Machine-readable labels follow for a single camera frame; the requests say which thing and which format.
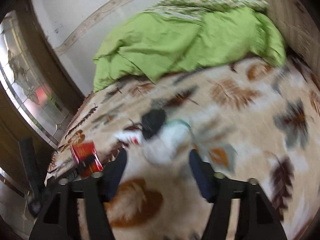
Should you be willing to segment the red white carton box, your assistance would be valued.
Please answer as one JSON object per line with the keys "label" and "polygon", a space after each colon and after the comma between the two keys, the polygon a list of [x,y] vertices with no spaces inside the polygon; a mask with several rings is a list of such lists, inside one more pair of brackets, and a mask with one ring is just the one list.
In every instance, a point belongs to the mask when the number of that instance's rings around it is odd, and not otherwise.
{"label": "red white carton box", "polygon": [[88,178],[94,172],[101,172],[103,170],[93,141],[72,144],[71,153],[75,164],[80,166],[79,174],[82,179]]}

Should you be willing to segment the black plastic bag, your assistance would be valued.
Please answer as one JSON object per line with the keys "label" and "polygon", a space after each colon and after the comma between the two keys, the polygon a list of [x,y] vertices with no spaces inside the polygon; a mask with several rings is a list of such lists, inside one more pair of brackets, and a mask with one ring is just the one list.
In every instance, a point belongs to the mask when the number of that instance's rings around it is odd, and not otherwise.
{"label": "black plastic bag", "polygon": [[163,126],[167,118],[163,109],[152,109],[141,118],[142,135],[145,140],[151,139]]}

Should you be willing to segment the small white red tube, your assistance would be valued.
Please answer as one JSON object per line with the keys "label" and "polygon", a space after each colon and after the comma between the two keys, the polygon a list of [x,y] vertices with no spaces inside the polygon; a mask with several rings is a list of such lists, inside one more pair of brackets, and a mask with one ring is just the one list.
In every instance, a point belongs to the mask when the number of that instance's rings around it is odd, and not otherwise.
{"label": "small white red tube", "polygon": [[114,137],[127,144],[139,145],[143,141],[143,135],[140,131],[119,131],[114,133]]}

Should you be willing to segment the white green-trimmed sock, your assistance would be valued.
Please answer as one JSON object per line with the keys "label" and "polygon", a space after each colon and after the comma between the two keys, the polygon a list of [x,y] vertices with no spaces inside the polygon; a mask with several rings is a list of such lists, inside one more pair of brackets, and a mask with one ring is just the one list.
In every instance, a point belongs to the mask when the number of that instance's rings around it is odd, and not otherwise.
{"label": "white green-trimmed sock", "polygon": [[188,139],[194,141],[191,125],[182,120],[166,121],[159,132],[142,145],[145,159],[154,166],[170,165],[178,154],[178,148]]}

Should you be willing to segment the leaf pattern bed blanket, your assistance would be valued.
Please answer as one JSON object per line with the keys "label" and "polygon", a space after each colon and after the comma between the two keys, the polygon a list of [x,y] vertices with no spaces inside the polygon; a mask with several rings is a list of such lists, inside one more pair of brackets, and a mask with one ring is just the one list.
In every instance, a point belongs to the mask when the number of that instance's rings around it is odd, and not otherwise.
{"label": "leaf pattern bed blanket", "polygon": [[[182,119],[194,133],[170,165],[157,167],[142,145],[114,137],[142,132],[141,118],[163,109],[166,121]],[[188,164],[197,149],[213,169],[236,180],[259,181],[288,239],[299,239],[319,211],[319,77],[289,56],[274,68],[252,57],[231,66],[170,75],[154,84],[117,82],[95,93],[70,124],[47,175],[73,164],[72,144],[93,141],[101,163],[127,151],[116,197],[105,204],[116,239],[198,239],[211,205],[200,195]]]}

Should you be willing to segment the stained glass wooden door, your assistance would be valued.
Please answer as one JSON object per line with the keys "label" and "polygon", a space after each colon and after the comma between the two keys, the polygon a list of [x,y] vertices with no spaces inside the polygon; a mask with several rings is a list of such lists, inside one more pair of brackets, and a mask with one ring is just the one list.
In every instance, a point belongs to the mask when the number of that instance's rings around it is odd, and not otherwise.
{"label": "stained glass wooden door", "polygon": [[42,176],[84,100],[47,41],[31,0],[16,0],[1,19],[1,168],[29,191],[19,141],[31,138]]}

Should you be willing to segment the green duvet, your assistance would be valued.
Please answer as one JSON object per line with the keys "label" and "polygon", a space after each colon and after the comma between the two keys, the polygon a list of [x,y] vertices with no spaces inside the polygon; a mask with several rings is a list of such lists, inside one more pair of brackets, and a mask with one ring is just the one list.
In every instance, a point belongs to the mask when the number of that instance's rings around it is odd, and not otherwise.
{"label": "green duvet", "polygon": [[285,41],[267,17],[268,0],[163,0],[115,27],[93,57],[93,90],[128,75],[156,82],[169,73],[192,72],[261,57],[278,67]]}

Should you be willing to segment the striped brown bolster cushion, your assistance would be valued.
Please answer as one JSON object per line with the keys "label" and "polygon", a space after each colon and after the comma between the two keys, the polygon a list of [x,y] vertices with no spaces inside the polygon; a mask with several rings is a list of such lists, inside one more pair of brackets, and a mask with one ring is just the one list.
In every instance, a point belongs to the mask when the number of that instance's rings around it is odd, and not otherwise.
{"label": "striped brown bolster cushion", "polygon": [[268,0],[268,17],[311,68],[319,67],[319,30],[300,0]]}

